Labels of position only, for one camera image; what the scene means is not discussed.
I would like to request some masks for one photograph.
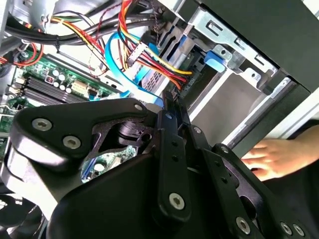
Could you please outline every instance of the orange wire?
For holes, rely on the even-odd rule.
[[[13,64],[16,65],[16,66],[31,66],[31,65],[34,65],[35,63],[37,63],[40,58],[42,57],[43,55],[43,47],[42,47],[42,54],[38,56],[38,59],[33,61],[34,58],[36,57],[36,46],[34,43],[31,43],[32,47],[33,47],[33,55],[26,61],[22,62],[22,63],[17,63],[17,62],[14,62]],[[1,63],[5,63],[7,62],[7,60],[3,57],[0,57],[0,60],[1,60]]]
[[[157,68],[155,68],[155,67],[153,67],[153,66],[150,66],[150,65],[148,65],[148,64],[145,64],[145,63],[142,62],[142,61],[137,61],[137,62],[140,63],[140,64],[143,65],[143,66],[146,66],[146,67],[148,67],[148,68],[150,68],[150,69],[152,69],[152,70],[154,70],[154,71],[156,71],[156,72],[159,72],[159,73],[163,74],[164,76],[166,76],[167,78],[169,78],[169,80],[172,81],[172,82],[176,85],[176,87],[177,87],[179,90],[181,90],[180,84],[179,84],[176,80],[174,80],[172,77],[170,77],[168,74],[166,74],[166,73],[164,73],[164,72],[161,72],[159,69],[157,69]]]

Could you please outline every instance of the hand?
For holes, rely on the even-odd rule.
[[[263,140],[242,161],[261,180],[280,178],[314,162],[312,149],[298,140]]]

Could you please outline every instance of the green circuit board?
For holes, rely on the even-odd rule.
[[[12,109],[24,109],[28,107],[34,107],[33,105],[29,104],[29,102],[22,98],[15,98],[12,100],[9,100],[6,104],[8,107]],[[8,108],[2,108],[2,114],[6,115],[15,115],[16,111],[11,111]],[[0,132],[3,133],[9,133],[11,130],[13,122],[13,117],[6,117],[2,116],[0,120]],[[7,138],[0,138],[0,159],[3,158],[5,148],[7,144]]]
[[[100,83],[97,81],[93,81],[89,78],[82,77],[81,75],[68,70],[66,68],[63,68],[59,66],[58,64],[55,64],[54,62],[46,59],[45,56],[43,56],[40,61],[32,66],[27,66],[24,67],[22,71],[17,71],[16,73],[16,78],[21,77],[25,75],[26,73],[29,73],[32,76],[35,76],[39,79],[44,80],[45,82],[48,83],[47,79],[52,79],[52,84],[53,81],[57,80],[60,75],[63,75],[65,77],[65,80],[63,82],[66,82],[69,85],[74,84],[75,82],[81,82],[85,84],[89,89],[94,90],[95,92],[98,93],[98,96],[100,97],[105,97],[113,94],[114,92],[111,89],[107,89],[104,87],[104,83]],[[81,96],[83,98],[88,99],[89,95],[84,94],[82,92],[78,92],[74,90],[72,93]]]

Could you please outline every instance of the black mount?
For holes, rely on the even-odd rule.
[[[180,100],[174,102],[167,93],[163,99],[165,108],[158,114],[135,99],[39,107],[17,114],[11,148],[31,162],[44,183],[49,182],[44,175],[68,182],[78,176],[84,160],[128,145],[139,147],[135,158],[58,200],[48,239],[310,238],[304,225],[230,148],[207,143]],[[46,119],[52,127],[35,129],[35,119]],[[66,147],[67,136],[79,139],[80,146]]]

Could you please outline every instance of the black wire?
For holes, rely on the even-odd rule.
[[[154,19],[146,19],[143,21],[139,22],[132,22],[128,23],[127,26],[129,29],[135,28],[135,27],[140,27],[140,26],[152,26],[156,24]],[[57,36],[56,35],[50,35],[50,34],[44,34],[44,33],[39,33],[35,31],[30,31],[28,28],[27,30],[23,29],[17,29],[15,27],[11,26],[6,26],[5,28],[6,32],[14,35],[16,37],[19,37],[21,39],[34,42],[34,43],[39,43],[39,44],[46,44],[46,45],[55,45],[57,41]],[[113,33],[117,30],[117,26],[104,26],[101,27],[100,32],[99,32],[99,39],[107,34]],[[97,31],[93,32],[88,32],[86,29],[85,32],[92,37],[95,37],[97,34]],[[59,43],[60,45],[83,45],[79,44],[81,43],[81,40],[78,39],[76,34],[70,34],[70,35],[65,35],[65,36],[58,36]]]
[[[92,20],[91,20],[88,16],[85,16],[85,15],[79,13],[79,12],[71,11],[71,10],[65,10],[65,11],[62,11],[62,12],[60,12],[60,13],[71,13],[71,14],[77,15],[77,16],[79,16],[86,24],[88,24],[89,27],[92,27],[92,26],[93,26],[93,24],[90,23],[90,22],[87,20],[87,18],[88,18],[90,21],[92,21]],[[104,49],[106,43],[105,43],[105,41],[104,41],[102,38],[99,40],[99,44],[100,44],[101,47]]]
[[[119,34],[119,38],[120,38],[120,40],[123,42],[123,44],[132,52],[133,50],[129,48],[129,46],[128,46],[128,44],[126,43],[125,40],[127,40],[127,41],[133,43],[133,45],[135,45],[135,42],[133,42],[131,39],[129,39],[128,37],[126,37],[126,36],[124,36],[123,34],[121,34],[121,31],[120,31],[119,29],[118,29],[118,34]],[[153,59],[153,57],[152,57],[148,52],[144,52],[144,53],[145,53],[148,57],[150,57],[151,59]],[[143,61],[144,63],[147,63],[147,64],[151,65],[150,62],[148,62],[147,60],[143,59],[142,57],[139,57],[139,60]],[[173,75],[181,76],[181,77],[184,77],[184,78],[188,79],[188,75],[184,75],[184,74],[181,74],[181,73],[172,71],[170,68],[168,68],[167,66],[161,64],[160,62],[158,62],[158,64],[160,64],[163,68],[165,68],[168,72],[172,73]],[[155,67],[155,68],[157,68],[157,69],[159,69],[159,70],[161,70],[160,68],[158,68],[158,67],[157,67],[156,65],[154,65],[154,64],[152,64],[152,66]]]
[[[108,0],[106,3],[100,5],[96,9],[93,9],[93,10],[89,11],[88,13],[86,13],[84,15],[87,16],[87,17],[92,17],[92,16],[104,11],[105,9],[111,7],[115,3],[116,3],[116,0]],[[56,12],[54,15],[58,15],[58,14],[66,13],[66,12],[67,11],[60,11],[60,12]]]
[[[132,20],[143,20],[144,19],[143,22],[145,24],[147,20],[153,20],[153,16],[151,14],[138,14],[135,16],[131,16],[128,19],[132,19]],[[103,29],[105,29],[105,30],[106,29],[115,29],[116,30],[116,28],[114,28],[113,26],[115,24],[117,24],[117,22],[118,22],[117,16],[110,18],[108,20],[104,20],[101,24],[101,31]],[[92,36],[92,35],[94,35],[95,31],[97,31],[97,29],[98,29],[98,24],[96,24],[92,27],[89,27],[89,28],[85,29],[84,31],[87,34]],[[43,44],[52,44],[52,43],[47,43],[47,42],[44,43],[45,41],[56,42],[56,35],[44,34],[44,33],[40,33],[37,31],[33,31],[33,30],[21,25],[13,17],[8,18],[5,30],[6,30],[6,32],[8,32],[14,36],[20,37],[21,39],[25,39],[25,40],[30,40],[31,42],[40,43],[40,41],[42,41]],[[61,45],[79,42],[77,40],[78,40],[78,38],[77,38],[76,34],[70,34],[70,35],[65,35],[65,36],[59,37],[59,42]]]
[[[77,33],[75,33],[78,37],[79,37],[79,39],[81,39],[81,41],[89,48],[89,50],[93,53],[93,55],[95,55],[96,56],[96,58],[98,58],[99,60],[100,60],[100,58],[97,56],[97,54],[88,46],[88,44],[84,41],[84,39],[82,38],[82,36],[81,35],[79,35],[79,34],[77,34]],[[108,68],[108,66],[107,66],[107,64],[106,64],[106,62],[104,62],[104,61],[102,61],[102,60],[100,60],[105,66],[106,66],[106,69],[107,70],[109,70],[109,68]]]

